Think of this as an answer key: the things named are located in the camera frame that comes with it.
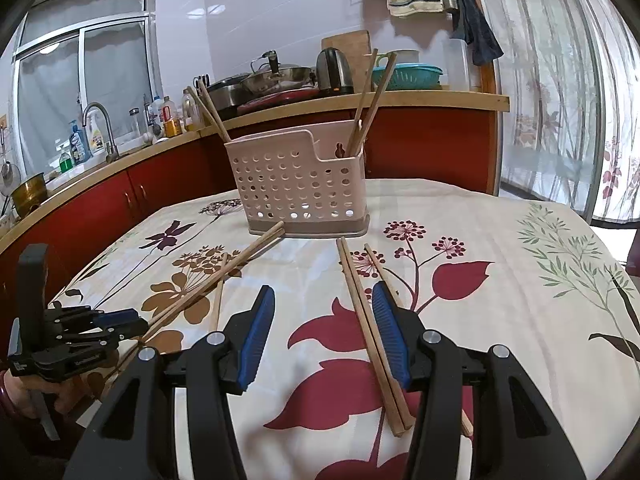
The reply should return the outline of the left hand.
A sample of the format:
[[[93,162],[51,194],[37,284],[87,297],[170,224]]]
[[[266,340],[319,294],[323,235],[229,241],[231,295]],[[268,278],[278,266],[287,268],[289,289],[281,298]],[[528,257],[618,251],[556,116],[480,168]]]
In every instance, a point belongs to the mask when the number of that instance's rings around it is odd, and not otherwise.
[[[33,392],[54,396],[55,411],[63,415],[73,411],[75,406],[90,393],[80,377],[54,384],[46,382],[39,376],[14,377],[9,370],[1,378],[1,387],[12,408],[28,418],[37,417],[35,405],[32,403]]]

